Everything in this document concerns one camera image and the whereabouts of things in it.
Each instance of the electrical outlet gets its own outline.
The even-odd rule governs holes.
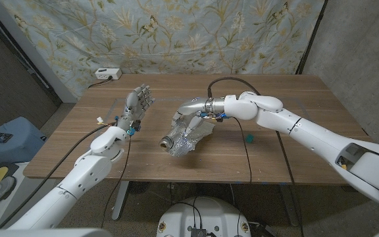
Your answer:
[[[121,77],[122,72],[120,68],[99,68],[95,74],[96,78],[100,80],[106,80],[109,76],[112,76],[113,80],[118,80]]]

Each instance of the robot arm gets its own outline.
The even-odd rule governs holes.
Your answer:
[[[102,181],[112,164],[121,159],[122,144],[139,130],[140,121],[153,102],[149,86],[142,85],[130,93],[116,126],[110,126],[94,139],[90,150],[77,159],[71,172],[9,229],[55,228],[77,200]]]
[[[289,135],[322,157],[352,187],[379,203],[379,144],[346,138],[329,131],[283,108],[283,103],[269,96],[243,92],[225,98],[197,98],[181,105],[172,119],[195,113],[204,119],[255,119],[265,128]],[[186,134],[197,127],[190,123]]]

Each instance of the patterned fabric backdrop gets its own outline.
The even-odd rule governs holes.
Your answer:
[[[79,98],[123,73],[293,74],[324,0],[0,0]]]

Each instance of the foil-wrapped object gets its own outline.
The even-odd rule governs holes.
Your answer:
[[[184,116],[176,121],[169,133],[162,138],[159,145],[169,152],[173,157],[179,157],[195,149],[195,145],[205,136],[213,132],[214,124],[202,121],[201,124],[192,130],[187,136],[184,135],[191,119],[195,114]]]

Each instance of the black cable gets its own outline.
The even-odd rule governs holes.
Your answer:
[[[229,184],[229,186],[230,192],[232,193],[232,199],[234,200],[234,207],[236,207],[234,189],[232,188],[232,184]]]
[[[198,211],[198,208],[196,208],[194,205],[191,205],[191,204],[189,204],[189,203],[184,203],[183,201],[179,201],[179,202],[177,202],[176,204],[185,204],[185,205],[189,205],[189,206],[193,207],[193,209],[197,210],[198,215],[199,215],[199,217],[200,217],[200,228],[203,226],[203,222],[201,221],[201,214],[200,214],[200,211]]]
[[[122,177],[124,176],[126,165],[128,164],[128,158],[130,156],[130,148],[131,148],[131,136],[130,136],[130,141],[128,142],[128,153],[126,154],[124,169],[122,170],[122,174],[119,177],[118,183],[116,183],[115,187],[113,188],[111,194],[108,197],[108,200],[106,201],[105,210],[104,210],[103,216],[102,216],[102,225],[100,226],[100,228],[103,228],[103,224],[105,224],[105,215],[106,215],[106,210],[108,208],[109,200],[111,200],[112,195],[114,194],[114,191],[119,186],[119,184],[121,183]]]
[[[171,182],[169,183],[169,190],[170,190],[170,206],[172,206],[174,203],[173,201],[174,199],[172,197],[172,183]]]
[[[235,117],[233,117],[236,122],[238,122],[240,128],[241,128],[241,134],[242,134],[242,141],[243,141],[243,146],[245,147],[245,152],[247,154],[247,159],[248,159],[248,166],[249,166],[249,183],[252,183],[253,181],[253,173],[251,171],[251,163],[249,162],[249,155],[248,155],[248,149],[247,149],[247,144],[245,142],[245,135],[243,135],[243,130],[242,130],[242,126],[241,126],[241,123],[239,122],[239,120]]]
[[[295,74],[302,74],[303,68],[305,66],[305,63],[307,62],[307,58],[309,55],[309,51],[311,50],[311,47],[313,46],[313,42],[315,39],[316,32],[318,31],[318,27],[320,26],[320,22],[322,20],[322,17],[324,16],[324,10],[326,9],[328,0],[324,0],[324,4],[322,5],[320,14],[318,16],[318,19],[316,20],[315,27],[313,30],[313,33],[311,34],[311,38],[309,39],[307,49],[305,50],[304,54],[302,55],[302,58],[297,66]]]
[[[213,80],[210,84],[209,84],[209,87],[207,88],[207,95],[209,98],[212,98],[213,95],[212,95],[212,92],[211,92],[211,86],[218,82],[218,81],[221,81],[221,80],[237,80],[238,82],[242,82],[244,83],[245,85],[247,85],[249,88],[251,88],[257,95],[261,95],[249,82],[246,82],[245,80],[242,80],[241,78],[234,78],[234,77],[223,77],[223,78],[218,78],[216,80]],[[247,151],[247,146],[245,144],[245,136],[243,135],[243,130],[242,130],[242,127],[241,127],[241,124],[240,122],[237,120],[238,124],[240,125],[240,128],[241,128],[241,131],[242,131],[242,136],[243,136],[243,144],[245,146],[245,151],[247,152],[247,157],[248,157],[248,151]],[[286,151],[284,149],[284,146],[283,146],[283,141],[282,141],[282,138],[280,137],[280,133],[279,131],[276,131],[276,134],[277,134],[277,138],[279,140],[279,143],[280,143],[280,147],[282,148],[282,152],[283,152],[283,156],[284,156],[284,159],[286,161],[286,166],[288,167],[288,171],[289,171],[289,175],[290,175],[290,180],[291,180],[291,183],[293,184],[293,186],[296,185],[295,183],[295,179],[293,178],[293,174],[292,174],[292,171],[290,169],[290,164],[289,164],[289,160],[288,160],[288,156],[286,155]],[[292,201],[294,203],[295,200],[294,200],[294,196],[296,199],[299,199],[298,196],[297,196],[297,192],[293,193],[292,190],[290,190],[291,192],[291,196],[292,196]],[[301,209],[301,205],[299,203],[299,205],[297,205],[298,208],[299,208],[299,212],[297,211],[298,209],[295,208],[296,210],[296,215],[299,219],[299,226],[301,228],[301,235],[302,237],[304,237],[304,234],[303,234],[303,224],[302,224],[302,209]]]
[[[194,211],[194,209],[195,209],[195,200],[198,198],[198,194],[195,196],[195,198],[194,198],[194,202],[192,203],[192,207],[193,207],[193,209],[192,209],[192,213],[194,214],[194,227],[195,227],[195,211]]]
[[[212,98],[213,95],[211,93],[211,86],[216,83],[216,82],[219,82],[221,80],[236,80],[238,82],[242,82],[244,83],[245,85],[247,85],[251,90],[253,90],[253,92],[255,92],[257,95],[261,95],[250,83],[246,82],[245,80],[242,80],[241,78],[236,78],[236,77],[233,77],[233,76],[225,76],[225,77],[222,77],[222,78],[217,78],[216,80],[213,80],[210,84],[209,84],[209,87],[207,88],[207,96],[209,98]]]
[[[240,211],[240,215],[238,216],[238,223],[236,225],[236,232],[237,232],[237,235],[236,236],[240,236],[240,218],[241,218],[241,211]]]
[[[74,151],[74,149],[82,142],[84,141],[87,137],[89,137],[90,135],[92,135],[93,133],[99,131],[100,129],[102,128],[106,128],[108,125],[103,125],[103,126],[100,126],[99,128],[96,128],[95,130],[89,132],[88,134],[86,134],[82,139],[80,139],[78,142],[76,142],[76,144],[71,147],[71,149],[64,155],[64,157],[53,167],[53,169],[51,170],[51,172],[49,172],[49,174],[47,174],[47,176],[42,180],[42,182],[40,182],[39,186],[37,186],[37,188],[35,188],[35,190],[17,207],[17,209],[15,209],[13,211],[13,213],[11,213],[11,215],[9,215],[4,222],[2,222],[0,224],[0,228],[3,228],[24,206],[26,203],[28,203],[31,198],[39,191],[39,189],[45,184],[45,182],[51,177],[51,175],[56,171],[56,169],[64,162],[64,160],[71,154],[72,151]]]
[[[102,84],[104,84],[105,82],[108,82],[110,80],[112,80],[112,76],[109,76],[106,80],[104,80],[102,82],[94,83],[94,84],[90,85],[88,88],[94,87],[94,86],[102,86]]]

